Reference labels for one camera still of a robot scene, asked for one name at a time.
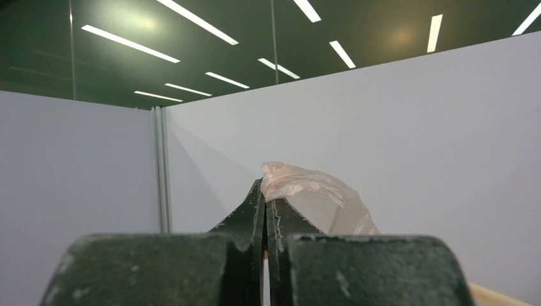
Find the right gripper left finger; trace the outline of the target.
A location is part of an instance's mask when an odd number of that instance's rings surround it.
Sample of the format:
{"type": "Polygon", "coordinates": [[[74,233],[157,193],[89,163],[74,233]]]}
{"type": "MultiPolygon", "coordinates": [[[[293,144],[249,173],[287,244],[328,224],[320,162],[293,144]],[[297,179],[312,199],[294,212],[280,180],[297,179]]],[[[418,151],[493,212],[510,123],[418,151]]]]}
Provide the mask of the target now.
{"type": "Polygon", "coordinates": [[[92,234],[65,251],[42,305],[261,305],[261,180],[205,233],[92,234]]]}

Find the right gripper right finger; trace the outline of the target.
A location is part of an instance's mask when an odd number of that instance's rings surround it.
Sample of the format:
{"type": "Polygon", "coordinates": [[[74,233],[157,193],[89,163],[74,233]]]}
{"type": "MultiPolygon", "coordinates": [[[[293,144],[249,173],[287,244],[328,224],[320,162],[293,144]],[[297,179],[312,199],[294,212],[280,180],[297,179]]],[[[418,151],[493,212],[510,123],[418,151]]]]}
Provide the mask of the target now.
{"type": "Polygon", "coordinates": [[[272,305],[473,305],[454,253],[413,235],[326,235],[284,199],[266,205],[272,305]]]}

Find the pink plastic trash bag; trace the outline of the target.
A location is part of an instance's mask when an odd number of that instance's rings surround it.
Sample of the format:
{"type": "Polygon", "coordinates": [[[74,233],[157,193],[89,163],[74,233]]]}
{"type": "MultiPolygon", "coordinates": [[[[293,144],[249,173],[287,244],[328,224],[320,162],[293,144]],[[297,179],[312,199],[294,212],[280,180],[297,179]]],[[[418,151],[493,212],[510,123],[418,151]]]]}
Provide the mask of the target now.
{"type": "Polygon", "coordinates": [[[342,180],[282,162],[262,165],[267,201],[285,199],[313,226],[328,235],[379,235],[359,193],[342,180]]]}

